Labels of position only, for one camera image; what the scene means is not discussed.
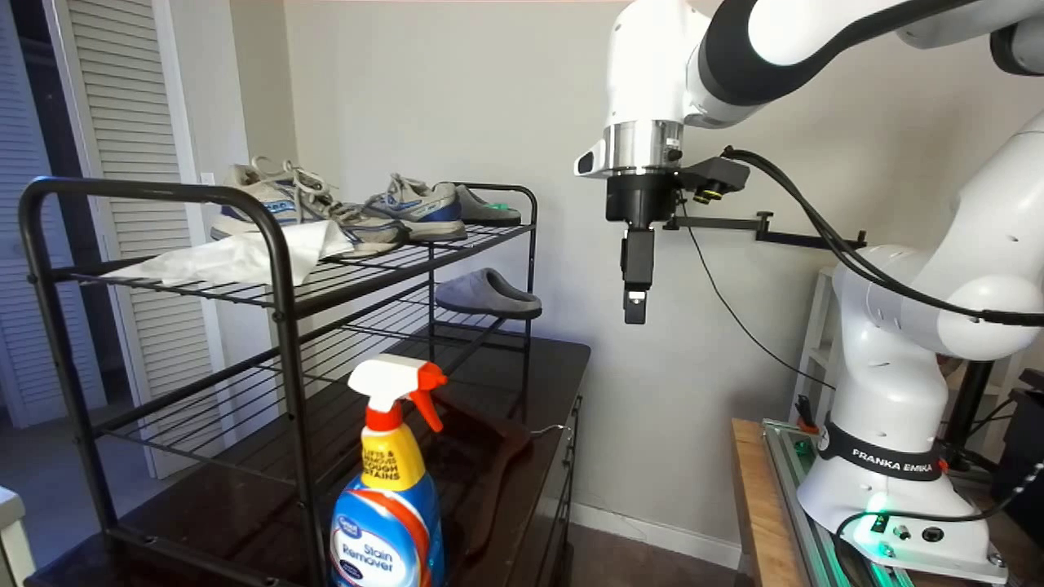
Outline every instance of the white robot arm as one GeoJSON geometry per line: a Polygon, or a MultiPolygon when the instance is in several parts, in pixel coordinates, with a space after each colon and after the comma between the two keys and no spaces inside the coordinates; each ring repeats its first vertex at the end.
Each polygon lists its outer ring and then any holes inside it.
{"type": "MultiPolygon", "coordinates": [[[[1044,75],[1040,0],[724,0],[710,20],[686,0],[634,0],[620,12],[610,118],[573,171],[608,178],[608,218],[626,220],[629,323],[644,323],[654,288],[654,220],[677,198],[681,131],[732,128],[883,32],[919,50],[993,36],[999,69],[1044,75]]],[[[876,565],[1006,582],[983,514],[952,491],[933,449],[949,399],[937,356],[993,363],[1039,335],[1040,318],[989,323],[986,310],[1044,310],[1040,160],[1044,118],[967,182],[933,253],[866,253],[898,285],[983,314],[836,269],[842,376],[799,506],[876,565]]]]}
{"type": "Polygon", "coordinates": [[[573,171],[608,178],[608,218],[626,220],[626,323],[645,318],[654,220],[676,208],[681,131],[732,128],[883,32],[913,44],[993,36],[1006,70],[1044,75],[1040,0],[724,0],[713,17],[634,0],[615,17],[608,128],[573,171]]]}

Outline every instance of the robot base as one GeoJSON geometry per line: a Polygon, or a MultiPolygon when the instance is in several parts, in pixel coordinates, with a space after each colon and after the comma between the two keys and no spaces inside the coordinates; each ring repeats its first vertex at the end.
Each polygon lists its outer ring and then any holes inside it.
{"type": "MultiPolygon", "coordinates": [[[[837,530],[855,512],[923,512],[923,514],[977,514],[952,491],[949,480],[906,482],[867,473],[849,461],[817,461],[795,490],[805,514],[824,530],[837,530]]],[[[842,535],[855,550],[880,568],[945,575],[978,582],[1009,582],[1009,568],[989,545],[986,517],[977,520],[927,520],[903,514],[861,514],[842,535]]]]}

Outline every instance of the baseboard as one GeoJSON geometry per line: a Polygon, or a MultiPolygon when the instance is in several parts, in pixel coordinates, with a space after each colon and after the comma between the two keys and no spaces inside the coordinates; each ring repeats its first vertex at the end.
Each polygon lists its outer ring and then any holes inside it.
{"type": "Polygon", "coordinates": [[[741,555],[744,555],[744,549],[736,542],[721,542],[721,537],[696,535],[696,530],[672,527],[672,525],[654,525],[654,520],[626,517],[626,514],[615,514],[608,507],[570,506],[570,520],[594,527],[594,530],[644,542],[644,545],[654,545],[662,550],[676,550],[686,558],[699,558],[699,562],[708,562],[717,568],[732,568],[732,569],[741,568],[741,555]]]}

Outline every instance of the spray bottle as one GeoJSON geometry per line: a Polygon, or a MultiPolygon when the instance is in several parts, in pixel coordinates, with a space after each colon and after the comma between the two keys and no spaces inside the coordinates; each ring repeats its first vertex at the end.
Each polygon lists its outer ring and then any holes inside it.
{"type": "Polygon", "coordinates": [[[361,477],[352,480],[328,525],[336,587],[439,587],[445,537],[436,490],[422,445],[401,419],[401,402],[413,402],[423,425],[445,425],[431,393],[447,385],[434,363],[375,356],[357,364],[348,387],[368,399],[361,426],[361,477]]]}

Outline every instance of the orange spray trigger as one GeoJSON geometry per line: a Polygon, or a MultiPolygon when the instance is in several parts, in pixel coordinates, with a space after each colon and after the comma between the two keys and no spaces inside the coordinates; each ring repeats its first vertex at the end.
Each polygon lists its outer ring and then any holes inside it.
{"type": "Polygon", "coordinates": [[[445,369],[436,369],[434,363],[423,363],[423,364],[416,369],[416,391],[412,391],[412,402],[416,405],[423,425],[427,425],[434,433],[445,431],[445,417],[436,417],[431,393],[434,393],[436,387],[445,387],[445,385],[447,385],[447,376],[445,376],[445,369]]]}

